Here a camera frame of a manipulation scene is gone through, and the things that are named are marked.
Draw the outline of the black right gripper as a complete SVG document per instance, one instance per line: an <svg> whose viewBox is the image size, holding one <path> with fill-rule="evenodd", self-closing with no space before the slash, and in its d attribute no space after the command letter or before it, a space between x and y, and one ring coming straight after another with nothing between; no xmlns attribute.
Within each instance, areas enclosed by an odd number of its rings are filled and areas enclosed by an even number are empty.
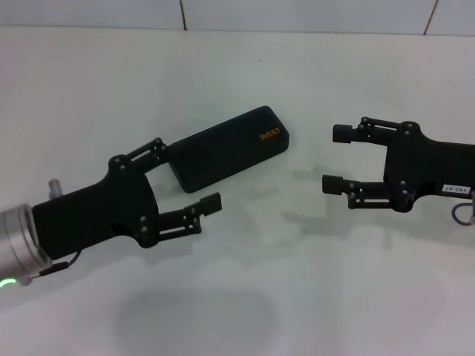
<svg viewBox="0 0 475 356"><path fill-rule="evenodd" d="M474 192L474 146L426 137L415 122L362 117L354 128L334 125L337 143L368 142L387 146L383 182L361 182L323 175L324 194L347 195L349 209L409 212L426 196L471 199Z"/></svg>

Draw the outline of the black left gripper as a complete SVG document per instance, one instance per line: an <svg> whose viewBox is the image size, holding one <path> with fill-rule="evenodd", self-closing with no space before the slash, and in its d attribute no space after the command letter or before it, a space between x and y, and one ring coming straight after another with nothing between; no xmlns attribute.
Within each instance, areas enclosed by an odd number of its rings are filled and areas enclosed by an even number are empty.
<svg viewBox="0 0 475 356"><path fill-rule="evenodd" d="M169 146L161 138L109 161L98 183L33 207L39 245L53 260L117 236L131 237L142 248L200 234L200 217L222 210L214 193L185 208L158 213L145 174L170 163Z"/></svg>

